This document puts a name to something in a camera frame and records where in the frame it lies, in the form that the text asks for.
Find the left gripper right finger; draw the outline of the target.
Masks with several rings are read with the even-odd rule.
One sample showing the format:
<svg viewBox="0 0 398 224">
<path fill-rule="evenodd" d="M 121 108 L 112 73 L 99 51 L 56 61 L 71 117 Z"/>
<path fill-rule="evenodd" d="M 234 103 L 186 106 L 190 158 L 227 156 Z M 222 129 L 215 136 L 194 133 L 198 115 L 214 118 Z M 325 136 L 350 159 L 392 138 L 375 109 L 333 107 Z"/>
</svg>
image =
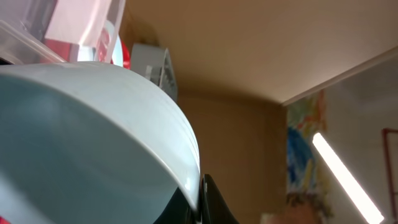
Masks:
<svg viewBox="0 0 398 224">
<path fill-rule="evenodd" d="M 202 224 L 238 224 L 210 174 L 201 182 Z"/>
</svg>

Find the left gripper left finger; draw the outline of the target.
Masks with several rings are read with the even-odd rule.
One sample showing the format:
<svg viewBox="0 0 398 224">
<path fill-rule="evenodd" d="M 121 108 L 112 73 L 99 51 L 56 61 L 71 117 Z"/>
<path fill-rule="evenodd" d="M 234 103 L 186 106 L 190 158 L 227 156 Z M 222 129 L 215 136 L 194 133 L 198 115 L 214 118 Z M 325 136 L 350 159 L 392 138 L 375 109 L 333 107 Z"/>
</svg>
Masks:
<svg viewBox="0 0 398 224">
<path fill-rule="evenodd" d="M 182 191 L 177 188 L 154 224 L 195 224 L 194 212 Z"/>
</svg>

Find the light blue bowl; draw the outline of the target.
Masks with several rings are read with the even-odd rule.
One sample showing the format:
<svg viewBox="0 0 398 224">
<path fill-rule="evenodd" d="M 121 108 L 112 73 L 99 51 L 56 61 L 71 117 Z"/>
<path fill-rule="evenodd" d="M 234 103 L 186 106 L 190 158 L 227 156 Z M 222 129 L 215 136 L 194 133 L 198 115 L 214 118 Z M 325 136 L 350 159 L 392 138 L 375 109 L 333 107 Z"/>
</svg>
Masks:
<svg viewBox="0 0 398 224">
<path fill-rule="evenodd" d="M 1 67 L 1 217 L 154 223 L 179 188 L 200 216 L 193 129 L 158 86 L 98 62 Z"/>
</svg>

